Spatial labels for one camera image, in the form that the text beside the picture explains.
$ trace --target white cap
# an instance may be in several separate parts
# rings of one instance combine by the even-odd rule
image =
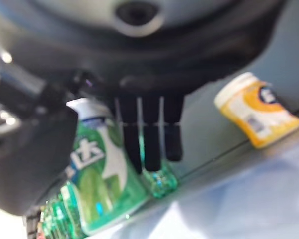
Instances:
[[[79,120],[86,120],[94,117],[112,116],[109,108],[107,108],[106,105],[92,99],[81,98],[69,101],[66,103],[66,105],[78,113]]]
[[[251,72],[246,72],[234,78],[221,91],[216,95],[214,104],[217,108],[221,108],[230,98],[233,97],[237,92],[241,91],[248,85],[259,81]]]

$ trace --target white bottle cap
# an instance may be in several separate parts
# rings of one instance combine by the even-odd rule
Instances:
[[[237,76],[216,95],[214,104],[217,108],[222,108],[237,92],[256,81],[259,81],[259,79],[250,72]]]

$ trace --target yellow label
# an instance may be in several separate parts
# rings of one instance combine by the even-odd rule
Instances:
[[[256,148],[265,147],[299,128],[299,118],[258,81],[235,94],[221,112],[240,127]]]

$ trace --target clear green bottle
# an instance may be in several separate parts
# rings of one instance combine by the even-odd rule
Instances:
[[[71,182],[67,182],[67,184],[61,188],[61,194],[66,212],[71,221],[73,239],[86,238],[87,236],[84,234],[81,228],[79,209]]]
[[[144,138],[139,136],[141,160],[145,158]],[[162,168],[157,172],[148,172],[143,168],[143,175],[149,184],[149,189],[156,198],[163,198],[178,188],[178,180],[166,160],[162,161]]]
[[[70,231],[68,228],[68,222],[70,221],[67,217],[66,210],[63,203],[59,199],[52,200],[51,209],[53,218],[59,229],[60,236],[63,239],[71,239]]]
[[[51,214],[51,208],[49,205],[45,207],[44,210],[44,224],[46,226],[46,233],[52,238],[52,239],[59,239],[59,233],[56,228],[56,224],[53,220],[53,216]]]

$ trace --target gray surface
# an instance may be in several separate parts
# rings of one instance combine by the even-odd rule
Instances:
[[[290,110],[299,109],[299,0],[290,2],[268,49],[241,72],[246,71],[272,83]],[[232,77],[208,84],[187,97],[182,118],[184,160],[173,165],[178,176],[189,174],[247,140],[213,104],[217,92]]]
[[[264,150],[245,143],[191,177],[92,238],[299,239],[299,130]]]

